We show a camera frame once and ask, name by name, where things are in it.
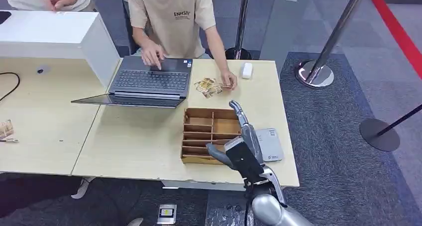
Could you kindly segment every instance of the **black round base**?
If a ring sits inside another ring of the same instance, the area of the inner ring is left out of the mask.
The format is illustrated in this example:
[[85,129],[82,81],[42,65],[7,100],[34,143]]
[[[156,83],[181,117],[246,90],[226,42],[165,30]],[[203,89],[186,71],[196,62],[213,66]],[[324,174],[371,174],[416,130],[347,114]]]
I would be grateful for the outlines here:
[[377,133],[386,127],[388,123],[377,119],[366,119],[359,126],[363,139],[372,147],[382,151],[394,151],[400,146],[400,137],[394,129],[377,136]]
[[[225,51],[226,59],[234,59],[234,48],[229,48]],[[241,60],[252,60],[252,55],[248,52],[248,50],[242,48],[240,52],[240,59]]]

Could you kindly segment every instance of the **sneaker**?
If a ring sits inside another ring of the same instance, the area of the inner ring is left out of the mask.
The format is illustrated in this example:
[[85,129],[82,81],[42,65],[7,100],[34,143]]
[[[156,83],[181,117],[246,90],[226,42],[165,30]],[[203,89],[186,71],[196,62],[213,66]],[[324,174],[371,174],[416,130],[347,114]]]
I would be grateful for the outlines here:
[[144,221],[143,218],[136,218],[132,220],[127,226],[140,226],[142,221]]
[[88,190],[88,186],[90,185],[91,181],[93,181],[95,177],[83,177],[81,180],[81,185],[79,186],[78,192],[74,195],[71,195],[75,200],[82,198]]

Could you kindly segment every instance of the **wooden divider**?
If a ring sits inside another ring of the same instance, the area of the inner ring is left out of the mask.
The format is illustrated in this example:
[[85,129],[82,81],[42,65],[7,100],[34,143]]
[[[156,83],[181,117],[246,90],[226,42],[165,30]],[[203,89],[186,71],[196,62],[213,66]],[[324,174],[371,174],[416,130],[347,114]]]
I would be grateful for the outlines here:
[[213,143],[224,152],[224,144],[240,135],[233,110],[188,108],[185,110],[181,159],[183,163],[221,164],[208,154]]

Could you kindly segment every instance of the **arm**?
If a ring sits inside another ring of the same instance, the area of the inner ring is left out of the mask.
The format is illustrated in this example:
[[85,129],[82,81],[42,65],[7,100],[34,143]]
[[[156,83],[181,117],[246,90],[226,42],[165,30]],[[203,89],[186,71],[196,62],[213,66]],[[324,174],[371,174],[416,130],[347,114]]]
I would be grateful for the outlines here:
[[220,69],[221,78],[224,84],[226,86],[231,86],[231,89],[233,90],[237,86],[237,78],[228,68],[223,41],[218,34],[216,26],[214,25],[206,29],[205,35],[207,36],[208,46],[215,59],[215,63],[217,63],[217,66]]
[[164,59],[163,48],[149,39],[142,28],[133,27],[133,40],[142,48],[141,58],[145,65],[157,65],[161,69],[160,59]]
[[133,40],[142,47],[141,57],[145,65],[156,65],[161,69],[160,60],[164,59],[163,48],[149,39],[145,34],[145,26],[148,21],[147,12],[143,0],[128,0],[130,11],[130,24],[133,27]]
[[195,22],[205,30],[208,46],[220,69],[223,83],[233,90],[237,86],[237,77],[227,66],[223,42],[215,26],[212,0],[195,0]]

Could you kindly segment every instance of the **robotic arm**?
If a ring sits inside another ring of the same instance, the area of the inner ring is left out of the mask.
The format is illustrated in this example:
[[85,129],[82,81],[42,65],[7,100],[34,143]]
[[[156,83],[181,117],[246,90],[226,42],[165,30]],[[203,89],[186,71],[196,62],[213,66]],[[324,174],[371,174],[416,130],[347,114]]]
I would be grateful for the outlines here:
[[267,226],[312,226],[312,223],[286,204],[277,176],[264,164],[255,129],[249,124],[239,103],[232,100],[229,105],[239,119],[241,136],[224,145],[225,153],[217,150],[213,144],[207,144],[209,154],[239,171],[252,201],[252,211],[262,223]]

